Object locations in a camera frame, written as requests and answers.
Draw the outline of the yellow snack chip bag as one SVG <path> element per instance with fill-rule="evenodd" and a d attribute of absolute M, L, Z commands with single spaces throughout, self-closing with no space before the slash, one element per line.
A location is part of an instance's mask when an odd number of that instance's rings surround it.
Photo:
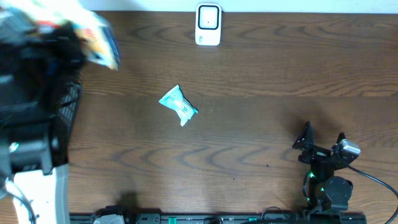
<path fill-rule="evenodd" d="M 82 51 L 91 62 L 117 70 L 119 49 L 109 22 L 85 9 L 79 0 L 4 0 L 3 9 L 18 9 L 38 28 L 48 34 L 66 23 L 82 42 Z"/>

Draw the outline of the mint green wipes packet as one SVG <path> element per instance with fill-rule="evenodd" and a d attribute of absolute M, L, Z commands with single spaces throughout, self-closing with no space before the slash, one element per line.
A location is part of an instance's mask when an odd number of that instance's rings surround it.
<path fill-rule="evenodd" d="M 159 103 L 177 113 L 181 127 L 185 126 L 195 113 L 198 113 L 198 110 L 184 97 L 179 85 L 169 90 Z"/>

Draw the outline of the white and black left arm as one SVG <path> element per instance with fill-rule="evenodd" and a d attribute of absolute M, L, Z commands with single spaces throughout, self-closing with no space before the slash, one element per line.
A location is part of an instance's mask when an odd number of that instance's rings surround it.
<path fill-rule="evenodd" d="M 1 197 L 19 223 L 69 223 L 68 143 L 85 58 L 67 22 L 41 34 L 19 9 L 1 11 Z"/>

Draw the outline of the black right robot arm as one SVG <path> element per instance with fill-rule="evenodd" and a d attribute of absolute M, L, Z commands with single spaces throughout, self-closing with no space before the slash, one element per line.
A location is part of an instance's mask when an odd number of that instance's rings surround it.
<path fill-rule="evenodd" d="M 307 121 L 292 148 L 301 151 L 298 160 L 310 166 L 303 184 L 308 201 L 306 215 L 346 211 L 353 184 L 336 176 L 335 171 L 347 168 L 359 156 L 359 147 L 348 141 L 344 133 L 339 133 L 331 149 L 317 146 L 311 123 Z"/>

